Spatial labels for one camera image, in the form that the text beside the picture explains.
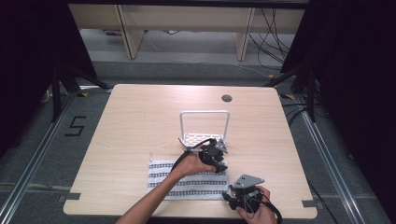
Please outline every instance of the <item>wooden table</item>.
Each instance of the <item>wooden table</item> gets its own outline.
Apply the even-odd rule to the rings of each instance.
[[[222,96],[232,100],[226,103]],[[147,193],[149,154],[176,160],[183,151],[179,113],[228,110],[226,145],[230,182],[264,178],[284,218],[314,218],[313,200],[276,90],[258,87],[117,85],[107,102],[64,211],[120,216]],[[222,133],[215,115],[183,119],[185,132]],[[155,217],[239,217],[225,201],[164,201]]]

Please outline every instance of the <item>person's right hand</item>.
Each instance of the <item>person's right hand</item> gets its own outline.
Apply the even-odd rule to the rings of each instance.
[[[262,194],[270,199],[270,191],[262,186],[257,186]],[[241,216],[248,224],[276,224],[276,217],[273,211],[264,204],[260,204],[259,210],[255,214],[248,213],[241,207],[236,207],[236,212]]]

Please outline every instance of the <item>black tape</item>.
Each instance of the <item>black tape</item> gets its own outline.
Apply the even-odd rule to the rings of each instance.
[[[317,203],[315,203],[314,200],[307,200],[302,202],[303,202],[303,207],[317,207]]]
[[[84,126],[80,126],[80,125],[75,125],[75,121],[76,119],[85,119],[87,118],[86,116],[74,116],[72,123],[70,124],[69,128],[74,128],[74,129],[79,129],[78,133],[67,133],[64,136],[67,137],[77,137],[80,136],[82,133],[82,130],[84,129]]]
[[[79,200],[81,193],[68,193],[66,195],[66,200]]]

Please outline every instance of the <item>gray metal part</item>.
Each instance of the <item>gray metal part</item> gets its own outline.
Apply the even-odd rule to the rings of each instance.
[[[234,189],[246,189],[258,184],[264,183],[264,179],[252,176],[252,175],[241,175],[235,183],[233,183]]]
[[[228,153],[227,151],[227,147],[225,146],[224,141],[220,138],[220,140],[216,143],[215,148],[217,148],[218,150],[224,152],[224,153]]]

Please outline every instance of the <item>wrist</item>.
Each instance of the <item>wrist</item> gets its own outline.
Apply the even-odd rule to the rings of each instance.
[[[171,178],[172,180],[178,182],[180,179],[182,179],[184,177],[184,175],[182,174],[182,172],[179,169],[176,168],[171,173],[169,173],[168,177]]]

